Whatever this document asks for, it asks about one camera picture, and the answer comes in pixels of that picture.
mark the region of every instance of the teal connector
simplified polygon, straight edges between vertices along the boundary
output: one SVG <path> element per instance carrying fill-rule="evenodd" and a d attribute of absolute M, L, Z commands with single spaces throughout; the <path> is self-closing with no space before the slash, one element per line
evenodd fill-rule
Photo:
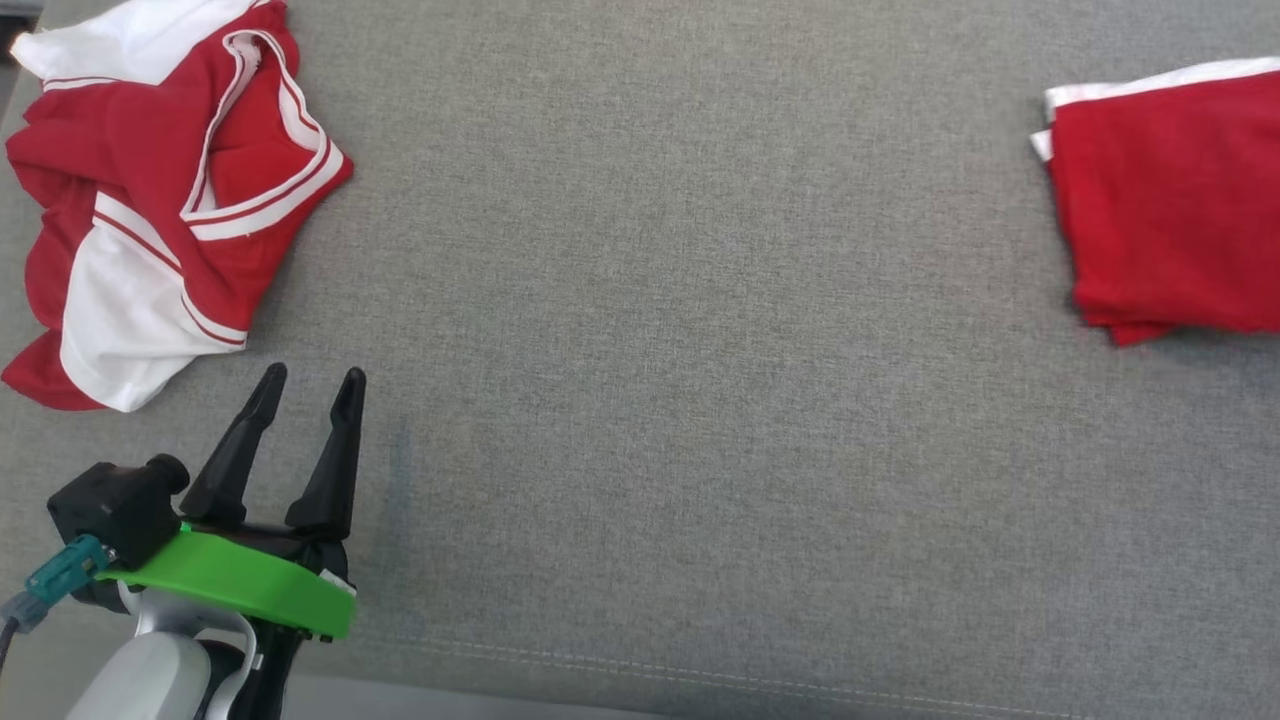
<path fill-rule="evenodd" d="M 93 575 L 110 564 L 106 548 L 97 538 L 81 536 L 27 578 L 27 592 L 52 607 L 73 591 L 90 584 Z"/>

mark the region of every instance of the red fabric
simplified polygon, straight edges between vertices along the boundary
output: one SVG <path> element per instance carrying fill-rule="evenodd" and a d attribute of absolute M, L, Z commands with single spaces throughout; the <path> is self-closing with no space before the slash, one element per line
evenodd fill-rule
<path fill-rule="evenodd" d="M 216 206 L 250 201 L 312 160 L 315 152 L 293 142 L 280 118 L 282 73 L 292 76 L 298 65 L 284 12 L 282 1 L 248 10 L 197 44 L 159 86 L 116 81 L 50 90 L 28 109 L 28 127 L 6 147 L 23 187 L 46 208 L 26 282 L 32 311 L 49 332 L 19 354 L 0 379 L 50 407 L 99 407 L 76 389 L 59 364 L 70 268 L 91 228 L 99 192 L 122 201 L 155 228 L 178 258 L 198 314 L 228 328 L 248 329 L 307 214 L 352 173 L 351 160 L 343 159 L 335 177 L 283 219 L 252 234 L 200 241 L 192 222 L 182 217 L 191 210 L 186 205 L 200 176 L 207 128 L 239 70 L 238 55 L 223 42 L 230 32 L 269 33 L 283 47 L 287 68 L 280 68 L 265 40 L 252 41 L 261 60 L 250 68 L 255 70 L 251 81 L 224 109 L 210 138 L 206 182 Z M 266 199 L 256 209 L 270 204 Z"/>
<path fill-rule="evenodd" d="M 1050 173 L 1091 325 L 1280 331 L 1280 73 L 1056 109 Z"/>

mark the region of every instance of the cable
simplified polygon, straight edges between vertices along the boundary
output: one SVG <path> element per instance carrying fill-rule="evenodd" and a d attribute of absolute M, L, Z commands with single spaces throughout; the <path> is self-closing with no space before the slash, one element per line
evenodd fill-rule
<path fill-rule="evenodd" d="M 4 673 L 4 660 L 9 656 L 9 644 L 13 643 L 13 635 L 17 632 L 17 618 L 10 618 L 9 621 L 4 624 L 4 630 L 0 630 L 0 673 Z"/>

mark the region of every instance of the green bracket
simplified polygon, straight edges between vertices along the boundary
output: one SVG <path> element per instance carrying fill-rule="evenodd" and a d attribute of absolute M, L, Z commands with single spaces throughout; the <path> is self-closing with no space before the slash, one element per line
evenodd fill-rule
<path fill-rule="evenodd" d="M 352 593 L 306 568 L 186 525 L 140 570 L 106 570 L 99 579 L 169 591 L 332 638 L 347 637 L 356 612 Z"/>

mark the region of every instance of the gray fabric surface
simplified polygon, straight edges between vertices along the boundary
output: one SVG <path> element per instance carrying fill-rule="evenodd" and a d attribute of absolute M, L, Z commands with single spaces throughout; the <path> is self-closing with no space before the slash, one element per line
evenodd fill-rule
<path fill-rule="evenodd" d="M 282 518 L 360 364 L 360 619 L 306 669 L 691 717 L 1280 716 L 1280 341 L 1082 328 L 1027 142 L 1052 85 L 1274 54 L 1274 0 L 292 24 L 356 178 L 247 352 L 132 416 L 0 393 L 10 587 L 50 492 L 198 462 L 271 360 L 248 502 Z M 8 357 L 38 213 L 0 183 Z M 59 612 L 47 642 L 109 632 Z"/>

